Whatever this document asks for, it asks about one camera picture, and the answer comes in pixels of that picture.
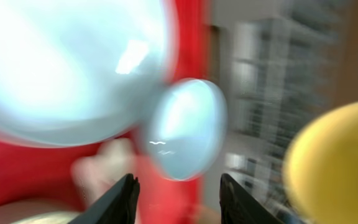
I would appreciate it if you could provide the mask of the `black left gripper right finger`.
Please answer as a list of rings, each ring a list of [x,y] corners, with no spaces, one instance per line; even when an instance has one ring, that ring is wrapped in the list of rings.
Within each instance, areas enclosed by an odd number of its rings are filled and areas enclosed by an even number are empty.
[[[283,224],[227,173],[221,176],[219,204],[222,224]]]

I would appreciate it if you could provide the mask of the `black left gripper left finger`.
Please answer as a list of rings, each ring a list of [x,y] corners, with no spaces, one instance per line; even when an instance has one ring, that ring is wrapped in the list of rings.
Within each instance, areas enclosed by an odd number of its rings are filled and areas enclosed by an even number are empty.
[[[139,194],[138,178],[126,174],[68,224],[134,224]]]

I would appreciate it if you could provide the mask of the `white plastic spoon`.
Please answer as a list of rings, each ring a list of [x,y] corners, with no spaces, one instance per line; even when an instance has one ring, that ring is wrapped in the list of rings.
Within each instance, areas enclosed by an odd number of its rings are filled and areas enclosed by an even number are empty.
[[[86,205],[91,205],[121,177],[135,170],[135,152],[128,138],[105,142],[94,156],[74,162],[71,174],[80,188]]]

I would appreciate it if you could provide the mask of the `light blue bowl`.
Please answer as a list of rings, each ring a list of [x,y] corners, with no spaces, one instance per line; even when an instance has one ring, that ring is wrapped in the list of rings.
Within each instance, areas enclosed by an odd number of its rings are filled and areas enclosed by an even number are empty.
[[[164,178],[187,181],[214,162],[226,126],[226,100],[219,87],[189,78],[157,93],[140,139]]]

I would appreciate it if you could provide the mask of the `yellow cup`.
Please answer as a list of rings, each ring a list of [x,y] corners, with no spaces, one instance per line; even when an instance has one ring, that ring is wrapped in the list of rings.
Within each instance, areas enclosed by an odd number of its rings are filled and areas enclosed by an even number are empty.
[[[288,199],[318,224],[358,224],[358,102],[303,128],[283,165]]]

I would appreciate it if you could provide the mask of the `light blue plate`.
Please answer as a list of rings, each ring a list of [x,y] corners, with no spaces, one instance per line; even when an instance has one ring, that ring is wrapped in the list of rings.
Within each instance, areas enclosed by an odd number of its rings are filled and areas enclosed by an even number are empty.
[[[72,147],[124,133],[175,63],[171,1],[0,0],[0,141]]]

